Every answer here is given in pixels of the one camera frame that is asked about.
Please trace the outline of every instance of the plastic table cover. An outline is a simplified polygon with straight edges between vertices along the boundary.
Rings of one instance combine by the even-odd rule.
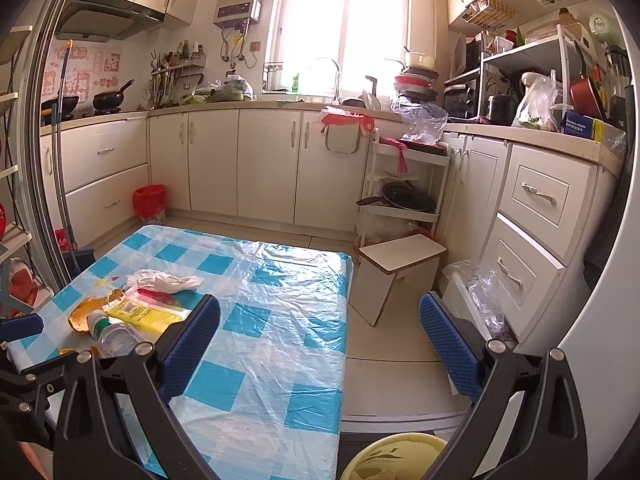
[[[220,301],[220,328],[185,394],[170,406],[222,480],[335,479],[351,260],[345,254],[144,226],[40,311],[42,334],[10,343],[18,369],[92,340],[68,314],[140,269],[204,278],[174,298]],[[127,427],[146,468],[162,474],[126,396]],[[55,421],[62,392],[50,397]]]

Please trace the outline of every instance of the faucet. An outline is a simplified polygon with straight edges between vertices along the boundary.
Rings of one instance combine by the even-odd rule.
[[[313,65],[313,63],[315,63],[316,61],[319,61],[321,59],[328,59],[329,61],[331,61],[335,65],[335,80],[334,80],[335,94],[334,94],[334,102],[337,102],[338,101],[338,94],[340,93],[340,65],[338,64],[338,62],[335,59],[333,59],[331,57],[326,57],[326,56],[315,58],[311,62],[311,65]]]

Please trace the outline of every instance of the window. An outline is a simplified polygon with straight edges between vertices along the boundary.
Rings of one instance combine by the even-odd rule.
[[[407,42],[408,0],[283,0],[274,61],[282,85],[298,75],[301,94],[333,96],[335,63],[340,95],[358,96],[378,79],[378,94],[394,92]]]

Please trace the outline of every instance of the red trash can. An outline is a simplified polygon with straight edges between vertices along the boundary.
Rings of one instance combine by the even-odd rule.
[[[166,186],[153,184],[133,192],[133,211],[144,225],[164,225],[166,219]]]

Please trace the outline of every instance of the yellow bucket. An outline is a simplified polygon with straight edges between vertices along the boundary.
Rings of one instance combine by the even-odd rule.
[[[426,433],[387,436],[353,457],[340,480],[420,480],[446,445]]]

